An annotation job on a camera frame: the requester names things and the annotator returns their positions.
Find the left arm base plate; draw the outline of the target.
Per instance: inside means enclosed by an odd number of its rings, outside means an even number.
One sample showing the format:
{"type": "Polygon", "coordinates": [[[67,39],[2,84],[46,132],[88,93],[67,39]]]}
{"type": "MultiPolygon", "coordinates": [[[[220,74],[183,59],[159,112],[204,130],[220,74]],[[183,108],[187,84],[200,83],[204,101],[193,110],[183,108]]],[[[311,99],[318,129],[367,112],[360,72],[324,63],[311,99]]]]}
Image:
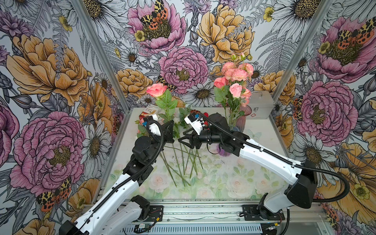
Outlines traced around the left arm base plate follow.
{"type": "Polygon", "coordinates": [[[134,196],[131,202],[137,204],[136,207],[141,209],[139,217],[134,222],[154,222],[161,221],[163,218],[164,206],[152,205],[147,199],[140,195],[134,196]]]}

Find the white pink flower stem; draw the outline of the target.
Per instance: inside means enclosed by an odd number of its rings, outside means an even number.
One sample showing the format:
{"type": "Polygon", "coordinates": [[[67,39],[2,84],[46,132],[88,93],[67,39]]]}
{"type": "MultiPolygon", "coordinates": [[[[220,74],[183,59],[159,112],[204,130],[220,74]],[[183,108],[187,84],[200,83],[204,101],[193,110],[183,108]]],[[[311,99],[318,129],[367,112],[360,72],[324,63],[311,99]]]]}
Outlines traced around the white pink flower stem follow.
{"type": "Polygon", "coordinates": [[[183,137],[183,132],[188,129],[188,125],[185,123],[184,118],[189,112],[190,109],[188,108],[178,108],[173,119],[173,137],[175,142],[172,144],[172,147],[177,166],[177,174],[182,180],[185,180],[192,170],[192,165],[190,163],[192,159],[192,151],[178,141],[179,138],[183,137]]]}

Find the pink purple glass vase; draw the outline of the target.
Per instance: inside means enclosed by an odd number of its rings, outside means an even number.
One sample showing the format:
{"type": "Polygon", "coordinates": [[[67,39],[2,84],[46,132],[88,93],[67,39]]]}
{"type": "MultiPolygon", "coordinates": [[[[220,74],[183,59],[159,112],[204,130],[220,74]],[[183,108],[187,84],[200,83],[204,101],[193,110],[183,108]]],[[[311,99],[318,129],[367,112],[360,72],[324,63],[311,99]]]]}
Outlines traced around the pink purple glass vase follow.
{"type": "Polygon", "coordinates": [[[231,153],[226,152],[224,149],[221,147],[218,148],[219,155],[222,157],[229,157],[231,156],[231,153]]]}

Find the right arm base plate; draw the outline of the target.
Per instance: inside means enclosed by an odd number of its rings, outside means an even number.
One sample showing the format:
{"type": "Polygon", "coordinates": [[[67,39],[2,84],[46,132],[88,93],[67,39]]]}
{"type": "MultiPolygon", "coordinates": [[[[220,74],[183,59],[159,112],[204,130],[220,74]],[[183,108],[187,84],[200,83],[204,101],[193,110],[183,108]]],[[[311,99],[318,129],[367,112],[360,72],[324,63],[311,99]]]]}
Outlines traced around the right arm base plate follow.
{"type": "Polygon", "coordinates": [[[274,220],[283,221],[285,216],[283,210],[278,212],[271,212],[264,206],[264,201],[268,193],[264,194],[261,198],[259,204],[247,204],[242,205],[242,212],[239,214],[240,217],[244,217],[245,221],[262,221],[262,220],[274,220]]]}

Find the dark pink glass vase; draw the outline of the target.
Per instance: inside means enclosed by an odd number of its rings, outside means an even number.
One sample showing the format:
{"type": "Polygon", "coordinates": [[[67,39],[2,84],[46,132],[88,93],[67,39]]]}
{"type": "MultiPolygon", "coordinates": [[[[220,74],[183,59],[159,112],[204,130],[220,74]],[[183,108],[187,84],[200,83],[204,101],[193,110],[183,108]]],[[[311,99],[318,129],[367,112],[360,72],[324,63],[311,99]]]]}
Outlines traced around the dark pink glass vase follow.
{"type": "Polygon", "coordinates": [[[247,105],[244,107],[242,106],[240,111],[243,112],[243,115],[237,119],[236,128],[239,130],[239,132],[243,132],[245,129],[246,118],[251,115],[252,109],[247,105]]]}

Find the aluminium rail frame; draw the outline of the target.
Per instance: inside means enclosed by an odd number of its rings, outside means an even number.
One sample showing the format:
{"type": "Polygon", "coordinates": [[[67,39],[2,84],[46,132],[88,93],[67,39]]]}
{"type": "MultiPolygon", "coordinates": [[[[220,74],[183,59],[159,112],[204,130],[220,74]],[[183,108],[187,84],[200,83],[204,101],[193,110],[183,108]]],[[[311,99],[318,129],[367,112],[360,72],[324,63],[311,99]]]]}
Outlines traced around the aluminium rail frame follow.
{"type": "Polygon", "coordinates": [[[334,235],[319,205],[282,209],[285,220],[245,221],[242,205],[254,201],[154,201],[164,206],[163,218],[132,222],[115,235],[334,235]]]}

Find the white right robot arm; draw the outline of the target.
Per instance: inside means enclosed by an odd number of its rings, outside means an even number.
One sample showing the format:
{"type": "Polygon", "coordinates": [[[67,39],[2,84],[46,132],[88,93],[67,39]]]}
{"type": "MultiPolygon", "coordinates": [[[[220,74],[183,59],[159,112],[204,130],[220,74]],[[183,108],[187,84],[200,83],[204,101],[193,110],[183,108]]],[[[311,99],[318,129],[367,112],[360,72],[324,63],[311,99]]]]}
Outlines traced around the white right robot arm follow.
{"type": "Polygon", "coordinates": [[[317,177],[314,171],[306,169],[300,161],[282,156],[242,132],[231,130],[226,118],[219,113],[208,117],[200,112],[191,113],[184,121],[191,126],[179,139],[185,146],[200,149],[203,144],[218,144],[225,152],[252,161],[287,182],[287,186],[280,191],[262,196],[256,209],[258,215],[267,218],[291,206],[311,208],[317,177]]]}

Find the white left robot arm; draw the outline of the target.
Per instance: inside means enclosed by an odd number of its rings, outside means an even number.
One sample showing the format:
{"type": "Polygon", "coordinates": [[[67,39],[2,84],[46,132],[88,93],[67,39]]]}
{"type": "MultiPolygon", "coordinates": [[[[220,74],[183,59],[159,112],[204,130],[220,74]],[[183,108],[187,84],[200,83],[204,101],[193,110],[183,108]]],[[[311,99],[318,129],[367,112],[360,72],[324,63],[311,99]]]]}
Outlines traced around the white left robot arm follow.
{"type": "Polygon", "coordinates": [[[153,117],[146,121],[148,136],[135,141],[131,159],[118,180],[106,194],[75,222],[67,220],[59,229],[61,235],[114,235],[125,225],[136,220],[144,221],[150,215],[150,202],[137,195],[120,210],[129,198],[149,177],[153,164],[165,144],[173,143],[174,121],[160,124],[153,117]]]}

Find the red white small box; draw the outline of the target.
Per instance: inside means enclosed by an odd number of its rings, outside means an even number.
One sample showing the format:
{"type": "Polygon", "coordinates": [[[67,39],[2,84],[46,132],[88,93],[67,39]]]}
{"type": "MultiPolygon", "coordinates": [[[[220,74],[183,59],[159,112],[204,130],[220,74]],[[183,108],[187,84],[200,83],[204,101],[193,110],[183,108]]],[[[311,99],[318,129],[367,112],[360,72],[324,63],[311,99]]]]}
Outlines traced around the red white small box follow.
{"type": "Polygon", "coordinates": [[[144,117],[156,115],[159,113],[161,109],[156,105],[148,105],[139,115],[139,119],[143,119],[144,117]]]}

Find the pink rose stem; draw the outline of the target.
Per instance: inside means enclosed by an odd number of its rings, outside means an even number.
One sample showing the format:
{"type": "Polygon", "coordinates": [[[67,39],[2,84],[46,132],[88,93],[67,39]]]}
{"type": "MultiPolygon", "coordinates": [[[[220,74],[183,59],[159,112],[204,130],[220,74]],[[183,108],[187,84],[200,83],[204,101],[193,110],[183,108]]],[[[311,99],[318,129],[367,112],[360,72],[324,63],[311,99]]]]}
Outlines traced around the pink rose stem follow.
{"type": "Polygon", "coordinates": [[[230,96],[228,100],[228,104],[230,106],[230,126],[234,127],[236,125],[236,118],[240,111],[241,105],[241,92],[242,86],[238,83],[234,83],[229,88],[230,96]]]}
{"type": "Polygon", "coordinates": [[[178,100],[172,97],[170,90],[162,83],[147,87],[146,92],[156,99],[157,107],[164,111],[164,114],[162,113],[159,116],[164,120],[167,133],[170,135],[170,142],[173,143],[175,109],[178,100]]]}

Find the silver first aid case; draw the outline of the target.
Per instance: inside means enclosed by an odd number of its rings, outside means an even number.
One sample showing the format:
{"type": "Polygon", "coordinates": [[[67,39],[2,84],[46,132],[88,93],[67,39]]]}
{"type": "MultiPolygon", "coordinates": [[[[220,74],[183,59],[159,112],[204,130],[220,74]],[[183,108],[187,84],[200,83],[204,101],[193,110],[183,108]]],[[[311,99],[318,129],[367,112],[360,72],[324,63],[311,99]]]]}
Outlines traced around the silver first aid case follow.
{"type": "Polygon", "coordinates": [[[274,107],[274,100],[268,91],[252,91],[248,107],[251,114],[247,119],[267,119],[274,107]]]}

